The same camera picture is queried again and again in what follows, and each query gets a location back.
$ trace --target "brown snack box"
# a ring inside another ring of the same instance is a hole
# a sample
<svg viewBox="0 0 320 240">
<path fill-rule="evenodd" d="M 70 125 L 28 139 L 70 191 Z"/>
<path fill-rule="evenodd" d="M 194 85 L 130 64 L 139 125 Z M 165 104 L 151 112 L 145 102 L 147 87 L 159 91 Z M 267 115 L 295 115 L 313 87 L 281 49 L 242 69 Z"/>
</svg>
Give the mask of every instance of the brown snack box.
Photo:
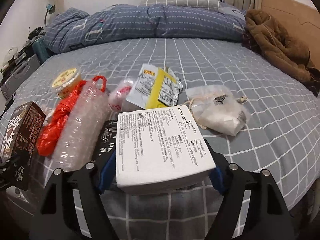
<svg viewBox="0 0 320 240">
<path fill-rule="evenodd" d="M 18 106 L 11 116 L 2 141 L 2 162 L 16 154 L 20 157 L 6 169 L 2 177 L 22 190 L 28 190 L 31 157 L 44 119 L 44 112 L 35 102 Z"/>
</svg>

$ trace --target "blue gripper pad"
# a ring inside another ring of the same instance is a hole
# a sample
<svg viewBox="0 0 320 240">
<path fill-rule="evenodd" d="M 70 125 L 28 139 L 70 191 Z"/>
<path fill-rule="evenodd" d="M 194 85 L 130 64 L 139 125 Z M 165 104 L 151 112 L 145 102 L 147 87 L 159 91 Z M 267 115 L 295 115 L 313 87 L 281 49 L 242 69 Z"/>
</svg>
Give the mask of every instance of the blue gripper pad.
<svg viewBox="0 0 320 240">
<path fill-rule="evenodd" d="M 211 171 L 209 174 L 209 179 L 211 180 L 212 186 L 223 195 L 226 191 L 223 185 L 223 174 L 218 166 Z"/>
<path fill-rule="evenodd" d="M 114 151 L 100 173 L 98 189 L 103 193 L 108 189 L 116 175 L 116 151 Z"/>
</svg>

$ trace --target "bolt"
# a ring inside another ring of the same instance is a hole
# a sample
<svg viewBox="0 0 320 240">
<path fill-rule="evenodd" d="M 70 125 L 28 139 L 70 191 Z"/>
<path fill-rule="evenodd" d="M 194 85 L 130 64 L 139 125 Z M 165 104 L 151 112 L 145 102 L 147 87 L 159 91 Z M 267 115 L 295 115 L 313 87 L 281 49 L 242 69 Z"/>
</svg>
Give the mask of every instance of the bolt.
<svg viewBox="0 0 320 240">
<path fill-rule="evenodd" d="M 229 168 L 230 168 L 231 170 L 235 171 L 235 170 L 238 169 L 238 165 L 235 164 L 235 163 L 230 163 L 230 164 L 229 164 Z"/>
<path fill-rule="evenodd" d="M 269 176 L 269 175 L 270 175 L 270 171 L 268 171 L 268 170 L 262 170 L 262 174 L 263 174 L 264 176 Z"/>
<path fill-rule="evenodd" d="M 87 164 L 85 165 L 85 168 L 86 168 L 87 170 L 91 170 L 91 169 L 93 169 L 93 167 L 94 167 L 94 163 L 87 163 Z"/>
<path fill-rule="evenodd" d="M 54 175 L 59 175 L 61 173 L 61 169 L 55 169 L 54 171 L 53 171 L 53 174 Z"/>
</svg>

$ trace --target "white pink package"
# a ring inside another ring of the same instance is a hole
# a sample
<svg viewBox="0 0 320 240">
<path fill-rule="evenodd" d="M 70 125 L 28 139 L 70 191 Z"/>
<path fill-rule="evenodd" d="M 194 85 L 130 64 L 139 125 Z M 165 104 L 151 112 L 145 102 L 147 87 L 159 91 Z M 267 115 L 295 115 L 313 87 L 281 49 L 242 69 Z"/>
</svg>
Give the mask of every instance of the white pink package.
<svg viewBox="0 0 320 240">
<path fill-rule="evenodd" d="M 135 80 L 127 78 L 122 80 L 117 88 L 113 90 L 109 95 L 109 105 L 112 110 L 119 113 L 122 110 L 122 104 L 132 89 Z"/>
</svg>

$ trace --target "gray plaid bed sheet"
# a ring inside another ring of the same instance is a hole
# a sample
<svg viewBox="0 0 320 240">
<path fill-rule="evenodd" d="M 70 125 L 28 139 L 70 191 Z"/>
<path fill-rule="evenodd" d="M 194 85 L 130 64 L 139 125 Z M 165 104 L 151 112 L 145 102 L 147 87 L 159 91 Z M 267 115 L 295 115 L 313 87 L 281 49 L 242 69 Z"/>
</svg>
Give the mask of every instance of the gray plaid bed sheet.
<svg viewBox="0 0 320 240">
<path fill-rule="evenodd" d="M 22 101 L 54 108 L 59 99 L 50 91 L 50 82 L 65 69 L 80 67 L 84 79 L 104 75 L 113 89 L 123 78 L 136 77 L 143 63 L 171 67 L 184 89 L 219 84 L 237 97 L 247 96 L 245 106 L 252 117 L 237 136 L 200 129 L 201 133 L 229 162 L 248 171 L 270 170 L 289 209 L 319 176 L 319 99 L 259 55 L 226 41 L 132 39 L 53 56 L 17 90 L 0 133 L 3 136 L 13 109 Z M 185 100 L 183 91 L 178 103 Z M 30 190 L 24 194 L 33 208 L 56 167 L 55 160 L 36 156 Z M 79 194 L 74 194 L 82 233 L 88 236 Z M 249 198 L 246 192 L 235 236 L 242 232 Z M 125 194 L 113 184 L 101 199 L 120 239 L 203 239 L 222 201 L 209 179 L 147 196 Z"/>
</svg>

